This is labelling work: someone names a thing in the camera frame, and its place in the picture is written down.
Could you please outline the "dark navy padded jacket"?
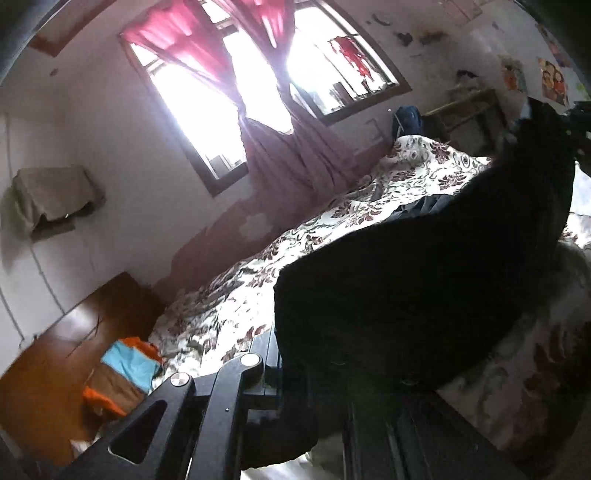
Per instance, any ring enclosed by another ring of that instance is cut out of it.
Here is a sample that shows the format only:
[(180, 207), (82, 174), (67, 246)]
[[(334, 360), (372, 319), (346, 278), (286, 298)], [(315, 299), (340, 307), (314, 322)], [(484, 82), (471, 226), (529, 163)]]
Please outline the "dark navy padded jacket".
[(434, 212), (346, 234), (283, 268), (283, 405), (263, 464), (308, 452), (346, 400), (392, 412), (482, 362), (537, 301), (570, 212), (572, 114), (528, 103), (499, 155)]

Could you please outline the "wooden side table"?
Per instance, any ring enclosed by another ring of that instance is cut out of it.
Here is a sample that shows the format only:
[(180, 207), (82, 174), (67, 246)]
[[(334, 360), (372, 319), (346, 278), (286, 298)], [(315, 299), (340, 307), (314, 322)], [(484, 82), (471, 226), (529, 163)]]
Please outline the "wooden side table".
[(488, 88), (470, 93), (461, 100), (456, 100), (422, 115), (423, 135), (441, 143), (451, 145), (452, 133), (463, 125), (474, 121), (484, 139), (479, 154), (497, 152), (497, 137), (487, 120), (487, 115), (494, 114), (501, 130), (508, 127), (505, 112), (494, 89)]

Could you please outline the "orange blue brown pillow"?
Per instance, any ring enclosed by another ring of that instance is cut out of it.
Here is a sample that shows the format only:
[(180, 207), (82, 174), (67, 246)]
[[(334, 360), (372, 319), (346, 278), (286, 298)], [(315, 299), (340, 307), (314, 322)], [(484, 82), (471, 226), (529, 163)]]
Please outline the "orange blue brown pillow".
[(148, 395), (161, 364), (162, 358), (153, 344), (139, 337), (119, 339), (90, 373), (82, 399), (98, 416), (122, 418)]

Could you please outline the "blue bag by bed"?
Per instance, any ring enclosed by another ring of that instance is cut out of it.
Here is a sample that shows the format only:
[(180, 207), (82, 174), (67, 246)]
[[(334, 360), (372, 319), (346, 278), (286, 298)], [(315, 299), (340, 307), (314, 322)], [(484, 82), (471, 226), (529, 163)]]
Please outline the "blue bag by bed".
[(402, 136), (422, 135), (423, 121), (420, 111), (415, 106), (398, 107), (393, 115), (393, 139)]

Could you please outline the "brown wooden headboard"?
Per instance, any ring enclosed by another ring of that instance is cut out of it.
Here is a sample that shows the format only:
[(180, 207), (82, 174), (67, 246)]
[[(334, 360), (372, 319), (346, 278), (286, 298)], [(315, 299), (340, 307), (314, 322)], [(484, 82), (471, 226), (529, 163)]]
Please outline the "brown wooden headboard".
[(116, 340), (146, 339), (163, 310), (163, 302), (126, 272), (88, 295), (1, 377), (1, 429), (35, 459), (70, 463), (70, 442), (92, 439), (100, 426), (82, 400), (93, 367)]

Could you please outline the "pink purple curtain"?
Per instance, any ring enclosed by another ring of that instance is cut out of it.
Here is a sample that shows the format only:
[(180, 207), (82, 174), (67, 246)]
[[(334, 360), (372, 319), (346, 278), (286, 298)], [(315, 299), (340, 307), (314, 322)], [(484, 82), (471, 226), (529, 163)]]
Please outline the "pink purple curtain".
[(219, 7), (270, 65), (290, 133), (249, 118), (221, 31), (197, 1), (161, 1), (129, 23), (122, 37), (221, 91), (238, 109), (246, 166), (260, 193), (280, 205), (327, 203), (356, 185), (360, 169), (334, 131), (294, 100), (287, 56), (294, 40), (291, 1), (221, 1)]

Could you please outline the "red garment outside window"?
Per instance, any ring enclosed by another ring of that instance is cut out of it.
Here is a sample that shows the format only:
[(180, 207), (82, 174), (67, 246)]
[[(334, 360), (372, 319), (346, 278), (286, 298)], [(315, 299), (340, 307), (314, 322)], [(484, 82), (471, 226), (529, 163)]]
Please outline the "red garment outside window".
[(331, 45), (335, 53), (341, 54), (363, 78), (374, 80), (374, 76), (365, 62), (365, 56), (363, 56), (363, 53), (351, 37), (339, 36), (332, 38), (329, 40), (329, 45)]

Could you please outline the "dark framed window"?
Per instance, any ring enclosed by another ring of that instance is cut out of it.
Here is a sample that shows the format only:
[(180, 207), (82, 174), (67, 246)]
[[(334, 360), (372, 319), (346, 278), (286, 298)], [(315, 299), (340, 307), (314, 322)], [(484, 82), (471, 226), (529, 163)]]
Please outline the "dark framed window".
[[(293, 130), (276, 90), (276, 78), (259, 49), (219, 7), (197, 1), (221, 31), (235, 68), (249, 118), (280, 133)], [(410, 85), (379, 45), (331, 1), (294, 2), (294, 40), (287, 56), (290, 93), (298, 104), (332, 130), (332, 125), (385, 100), (408, 93)], [(353, 39), (374, 80), (363, 78), (329, 40)], [(131, 47), (168, 111), (206, 167), (221, 158), (228, 168), (249, 171), (238, 128), (238, 109), (221, 91), (144, 47)]]

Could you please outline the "floral white red bedspread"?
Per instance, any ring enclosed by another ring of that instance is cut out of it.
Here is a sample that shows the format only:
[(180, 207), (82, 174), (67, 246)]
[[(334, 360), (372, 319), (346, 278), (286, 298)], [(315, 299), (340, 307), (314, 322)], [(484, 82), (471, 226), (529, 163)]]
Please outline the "floral white red bedspread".
[[(179, 292), (150, 341), (163, 358), (155, 382), (216, 372), (273, 328), (273, 288), (288, 264), (411, 205), (453, 195), (490, 165), (424, 136), (405, 136), (329, 210), (192, 292)], [(536, 306), (483, 365), (442, 397), (500, 450), (516, 458), (558, 452), (590, 410), (590, 230), (571, 214)]]

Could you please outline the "cartoon family wall poster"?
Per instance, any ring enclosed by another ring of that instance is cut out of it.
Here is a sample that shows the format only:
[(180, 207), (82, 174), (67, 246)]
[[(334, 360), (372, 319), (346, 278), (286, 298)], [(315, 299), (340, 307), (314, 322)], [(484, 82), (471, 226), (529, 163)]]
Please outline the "cartoon family wall poster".
[(561, 106), (568, 105), (567, 88), (562, 72), (550, 61), (538, 59), (541, 69), (542, 95)]

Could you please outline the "cloth covered wall shelf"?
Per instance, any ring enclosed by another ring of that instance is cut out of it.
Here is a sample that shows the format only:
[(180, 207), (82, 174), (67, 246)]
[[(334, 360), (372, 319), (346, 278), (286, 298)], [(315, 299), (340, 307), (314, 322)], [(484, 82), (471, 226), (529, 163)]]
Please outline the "cloth covered wall shelf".
[(1, 199), (1, 229), (33, 242), (74, 229), (74, 220), (105, 202), (103, 188), (83, 166), (22, 168)]

